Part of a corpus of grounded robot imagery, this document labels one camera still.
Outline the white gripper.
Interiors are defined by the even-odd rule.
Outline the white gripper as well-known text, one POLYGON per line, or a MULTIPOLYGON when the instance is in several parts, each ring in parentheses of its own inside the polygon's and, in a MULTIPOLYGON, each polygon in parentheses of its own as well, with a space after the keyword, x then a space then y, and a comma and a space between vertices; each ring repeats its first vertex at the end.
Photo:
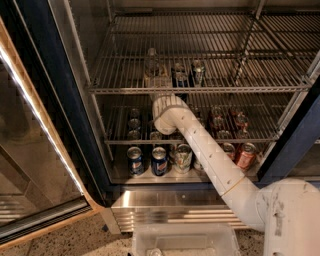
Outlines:
POLYGON ((160 65, 160 77, 150 77, 144 73, 144 87, 151 90, 152 114, 159 117, 169 108, 186 108, 187 105, 176 96, 172 89, 172 81, 169 78, 166 65, 160 65))

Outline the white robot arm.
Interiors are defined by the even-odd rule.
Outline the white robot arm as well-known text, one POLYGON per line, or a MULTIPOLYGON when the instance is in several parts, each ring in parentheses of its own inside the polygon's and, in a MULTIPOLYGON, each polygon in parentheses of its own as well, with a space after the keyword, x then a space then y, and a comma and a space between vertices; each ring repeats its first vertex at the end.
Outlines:
POLYGON ((227 206, 243 224, 264 234, 263 256, 320 255, 318 188, 295 178, 258 188, 169 86, 152 88, 150 97, 156 129, 164 135, 182 133, 227 206))

